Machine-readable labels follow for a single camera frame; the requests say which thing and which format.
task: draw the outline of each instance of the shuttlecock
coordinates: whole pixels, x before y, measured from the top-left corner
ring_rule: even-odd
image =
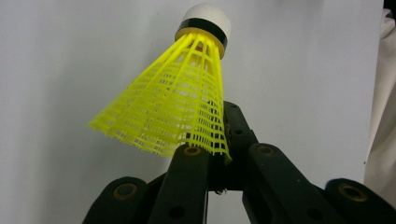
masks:
[[[89,126],[121,142],[173,156],[182,144],[231,161],[224,134],[220,59],[231,24],[210,4],[189,9],[176,42]]]

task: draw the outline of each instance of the white wall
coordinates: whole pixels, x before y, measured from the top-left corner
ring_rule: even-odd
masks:
[[[381,1],[213,1],[230,17],[225,100],[314,184],[362,181]],[[112,180],[169,159],[86,126],[173,43],[197,1],[0,3],[0,222],[80,223]],[[209,223],[248,223],[240,194]]]

